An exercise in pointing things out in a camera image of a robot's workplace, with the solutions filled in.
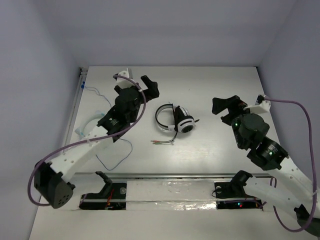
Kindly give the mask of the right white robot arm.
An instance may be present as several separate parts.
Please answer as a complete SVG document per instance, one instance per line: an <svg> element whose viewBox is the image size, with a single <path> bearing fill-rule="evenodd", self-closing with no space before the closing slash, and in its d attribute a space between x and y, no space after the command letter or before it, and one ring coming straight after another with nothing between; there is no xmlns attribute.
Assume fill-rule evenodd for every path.
<svg viewBox="0 0 320 240"><path fill-rule="evenodd" d="M253 198L264 200L273 208L281 209L296 219L299 228L285 229L292 233L306 231L320 236L320 189L313 142L309 141L312 179L309 179L294 163L289 153L276 141L267 137L270 129L262 118L268 113L275 99L258 95L254 105L248 105L234 95L229 98L212 99L212 113L218 115L224 110L228 114L221 117L223 123L232 128L236 145L248 151L247 158L271 176L270 184L265 184L251 173L238 171L229 182L217 182L212 196L219 199Z"/></svg>

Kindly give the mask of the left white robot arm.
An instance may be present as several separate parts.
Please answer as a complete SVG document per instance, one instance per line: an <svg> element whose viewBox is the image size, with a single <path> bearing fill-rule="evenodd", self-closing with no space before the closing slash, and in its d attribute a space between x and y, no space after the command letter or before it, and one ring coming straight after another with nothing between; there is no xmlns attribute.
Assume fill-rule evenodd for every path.
<svg viewBox="0 0 320 240"><path fill-rule="evenodd" d="M64 206L73 196L75 185L70 180L75 173L98 151L109 147L132 129L145 113L147 102L160 96L158 83L147 75L140 78L146 89L126 76L116 74L114 78L129 84L116 83L114 90L118 96L114 106L91 132L81 141L59 148L35 164L27 184L27 195L34 205L43 206L33 199L32 187L47 201L44 206L54 209Z"/></svg>

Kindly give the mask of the black white headphones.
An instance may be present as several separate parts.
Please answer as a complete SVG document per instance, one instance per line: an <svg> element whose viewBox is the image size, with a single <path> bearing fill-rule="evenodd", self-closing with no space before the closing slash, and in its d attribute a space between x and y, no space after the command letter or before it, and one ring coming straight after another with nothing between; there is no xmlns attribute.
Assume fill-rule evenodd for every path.
<svg viewBox="0 0 320 240"><path fill-rule="evenodd" d="M166 109L172 110L173 120L174 120L173 125L164 125L160 123L158 120L159 114ZM189 111L186 108L181 107L180 105L174 105L172 103L168 103L168 104L161 105L156 110L155 121L157 125L163 130L184 134L184 133L191 132L195 128L196 123L199 121L199 119L195 119L193 116L191 116Z"/></svg>

